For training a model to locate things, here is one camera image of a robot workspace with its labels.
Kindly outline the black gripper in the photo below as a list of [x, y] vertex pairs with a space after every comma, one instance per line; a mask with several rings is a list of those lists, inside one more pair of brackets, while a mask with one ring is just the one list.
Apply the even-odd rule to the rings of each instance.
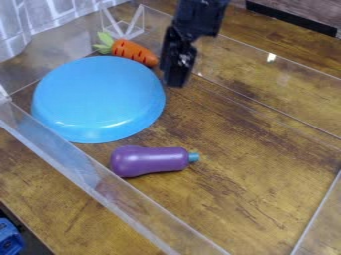
[[171, 26], [166, 29], [161, 54], [161, 70], [165, 71], [165, 82], [170, 87], [185, 86], [197, 57], [197, 48], [192, 44], [182, 45], [176, 42], [176, 31], [192, 42], [201, 36], [216, 37], [230, 1], [178, 1]]

